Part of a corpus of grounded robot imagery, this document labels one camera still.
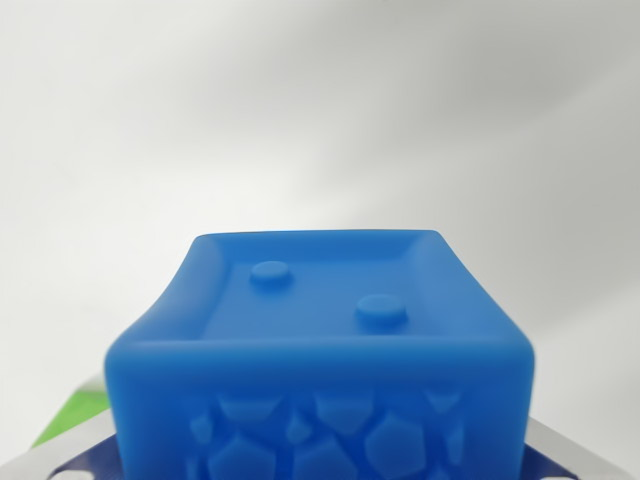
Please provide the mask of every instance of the raised hexagon shape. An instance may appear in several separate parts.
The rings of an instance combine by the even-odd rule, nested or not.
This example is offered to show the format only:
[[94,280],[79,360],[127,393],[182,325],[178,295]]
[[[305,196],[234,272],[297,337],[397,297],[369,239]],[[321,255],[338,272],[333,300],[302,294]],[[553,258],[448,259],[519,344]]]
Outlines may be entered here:
[[385,480],[404,478],[426,467],[421,425],[387,414],[365,440],[367,458]]
[[273,480],[274,453],[242,436],[234,437],[209,461],[209,475],[216,480]]
[[373,413],[373,392],[321,392],[315,395],[318,418],[342,435],[353,435]]
[[281,396],[220,395],[222,413],[234,422],[261,422],[275,410]]
[[293,480],[356,480],[357,478],[356,467],[334,438],[324,439],[296,453]]

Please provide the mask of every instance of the white backdrop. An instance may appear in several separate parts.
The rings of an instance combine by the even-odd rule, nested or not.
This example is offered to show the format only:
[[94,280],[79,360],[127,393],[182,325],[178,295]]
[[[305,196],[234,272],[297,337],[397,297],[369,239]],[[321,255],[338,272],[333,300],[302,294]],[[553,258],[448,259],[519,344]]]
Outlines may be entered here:
[[640,3],[0,2],[0,462],[198,234],[434,228],[640,477]]

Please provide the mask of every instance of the green object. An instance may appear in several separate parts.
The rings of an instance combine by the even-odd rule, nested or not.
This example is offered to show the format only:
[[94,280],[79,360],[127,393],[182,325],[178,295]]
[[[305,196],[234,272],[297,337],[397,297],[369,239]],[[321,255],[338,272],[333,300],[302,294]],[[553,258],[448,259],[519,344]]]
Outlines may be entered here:
[[51,423],[33,444],[34,447],[57,437],[61,433],[95,417],[109,408],[109,398],[104,391],[78,390],[53,418]]

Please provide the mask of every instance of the blue silicone cube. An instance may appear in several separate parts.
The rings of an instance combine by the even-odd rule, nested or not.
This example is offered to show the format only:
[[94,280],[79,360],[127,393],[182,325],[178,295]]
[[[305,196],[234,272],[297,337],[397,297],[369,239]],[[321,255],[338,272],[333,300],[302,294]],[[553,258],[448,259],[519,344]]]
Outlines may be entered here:
[[127,480],[515,480],[533,351],[436,232],[218,234],[106,374]]

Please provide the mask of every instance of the recessed top surface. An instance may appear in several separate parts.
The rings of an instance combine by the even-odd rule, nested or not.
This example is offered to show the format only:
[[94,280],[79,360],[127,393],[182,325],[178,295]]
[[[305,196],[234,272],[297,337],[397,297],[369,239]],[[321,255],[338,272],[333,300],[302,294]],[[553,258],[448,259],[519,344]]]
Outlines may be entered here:
[[199,237],[133,340],[519,334],[433,231]]

